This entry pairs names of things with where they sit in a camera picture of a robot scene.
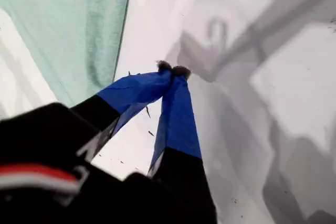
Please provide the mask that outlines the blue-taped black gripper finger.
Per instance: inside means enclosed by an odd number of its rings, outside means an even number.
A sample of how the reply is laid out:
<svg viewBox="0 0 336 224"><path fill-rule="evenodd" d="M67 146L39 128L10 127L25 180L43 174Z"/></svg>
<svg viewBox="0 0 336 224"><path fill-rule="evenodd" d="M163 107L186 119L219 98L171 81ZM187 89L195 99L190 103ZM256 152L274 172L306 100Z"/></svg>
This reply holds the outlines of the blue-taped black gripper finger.
<svg viewBox="0 0 336 224"><path fill-rule="evenodd" d="M157 67L156 72L123 77L71 108L98 130L77 150L78 156L91 161L126 123L163 96L171 85L173 68L165 61L159 61Z"/></svg>
<svg viewBox="0 0 336 224"><path fill-rule="evenodd" d="M154 205L165 223L216 223L188 89L190 74L185 67L173 67L162 98L150 170Z"/></svg>

